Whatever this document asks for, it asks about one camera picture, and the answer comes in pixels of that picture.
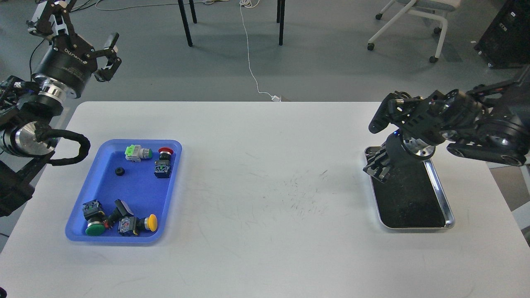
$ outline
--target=gray floor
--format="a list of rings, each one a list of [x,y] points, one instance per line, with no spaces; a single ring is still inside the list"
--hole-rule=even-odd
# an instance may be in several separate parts
[[[398,10],[393,7],[382,20],[375,20],[387,1],[288,0],[282,47],[278,46],[276,1],[261,0],[258,7],[243,10],[252,70],[261,91],[290,101],[381,101],[394,90],[426,97],[435,89],[469,90],[515,74],[513,69],[489,69],[473,50],[472,41],[480,39],[502,0],[463,0],[462,7],[449,14],[444,49],[436,64],[428,59],[436,50],[432,30],[437,24],[416,16],[405,15],[377,40],[374,51],[366,49],[367,40]],[[146,3],[104,1],[101,7]],[[0,78],[29,78],[29,57],[40,42],[27,33],[25,25],[34,9],[30,0],[0,2]],[[120,33],[123,64],[111,82],[91,80],[82,98],[66,103],[62,117],[54,123],[65,127],[83,101],[270,100],[257,94],[250,76],[237,1],[196,4],[196,10],[199,23],[190,23],[192,48],[186,43],[177,6],[117,12],[92,7],[73,13],[76,32],[97,49],[110,32]],[[45,51],[46,46],[36,51],[34,67]],[[14,222],[0,220],[0,232],[10,233]]]

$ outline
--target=black cable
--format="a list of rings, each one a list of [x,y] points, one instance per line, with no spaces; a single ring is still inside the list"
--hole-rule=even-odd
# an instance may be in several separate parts
[[[78,11],[82,11],[82,10],[85,10],[85,9],[87,9],[87,8],[90,8],[90,7],[92,7],[92,6],[94,6],[94,5],[96,5],[96,4],[97,4],[97,2],[96,2],[96,3],[92,3],[92,4],[90,4],[90,5],[89,5],[89,6],[87,6],[87,7],[83,7],[83,6],[84,6],[84,5],[86,5],[86,4],[88,3],[88,2],[90,2],[90,0],[89,0],[89,1],[87,1],[87,2],[85,2],[85,3],[83,4],[83,5],[81,5],[81,7],[80,7],[80,8],[78,8],[78,9],[76,9],[76,10],[72,10],[72,11],[70,11],[70,13],[73,13],[73,12],[78,12]]]
[[[41,42],[33,49],[33,52],[31,52],[31,56],[30,56],[30,82],[33,81],[33,78],[31,77],[31,75],[33,74],[33,70],[31,69],[31,60],[33,59],[33,54],[35,54],[35,51],[37,50],[37,48],[44,42],[44,39],[41,40]]]

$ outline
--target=green push button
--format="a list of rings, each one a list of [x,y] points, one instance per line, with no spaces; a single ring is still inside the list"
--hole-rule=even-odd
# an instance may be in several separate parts
[[[88,236],[99,236],[105,232],[105,226],[98,223],[88,226],[85,230],[85,234]]]

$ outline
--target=white chair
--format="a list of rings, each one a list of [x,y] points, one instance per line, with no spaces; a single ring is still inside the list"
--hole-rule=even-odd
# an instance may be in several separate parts
[[[440,39],[438,40],[438,47],[436,48],[436,54],[429,58],[429,62],[435,63],[438,61],[441,53],[441,47],[444,44],[445,33],[447,32],[447,13],[455,11],[460,6],[461,0],[391,0],[376,16],[377,20],[380,20],[390,6],[394,3],[404,5],[404,7],[386,23],[377,33],[368,40],[368,50],[373,50],[375,47],[374,41],[388,29],[395,21],[397,21],[403,14],[408,13],[428,19],[440,21],[440,26],[434,29],[435,34],[440,33]],[[431,10],[432,13],[416,10],[416,8],[422,8],[424,10]]]

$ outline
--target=white cable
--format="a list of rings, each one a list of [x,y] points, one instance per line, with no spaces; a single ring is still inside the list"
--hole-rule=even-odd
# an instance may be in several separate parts
[[[268,94],[270,96],[271,99],[273,99],[274,97],[272,95],[270,95],[269,92],[261,92],[260,91],[260,87],[258,86],[258,80],[256,80],[256,77],[254,76],[254,74],[252,73],[252,69],[250,69],[250,46],[249,46],[249,34],[248,32],[246,31],[246,26],[245,26],[245,19],[243,18],[243,9],[242,9],[243,5],[240,5],[239,6],[239,12],[241,13],[241,21],[243,22],[243,28],[245,29],[245,35],[246,35],[246,55],[247,55],[247,58],[249,60],[249,70],[250,70],[250,74],[252,75],[252,77],[254,78],[254,81],[256,82],[256,89],[258,90],[258,93],[260,94]]]
[[[215,2],[228,2],[230,0],[203,0],[202,2],[205,4],[205,5],[211,5],[211,4],[214,4]]]
[[[245,8],[254,8],[258,4],[260,4],[260,0],[258,0],[258,2],[255,5],[252,4],[252,0],[239,0],[239,5]]]

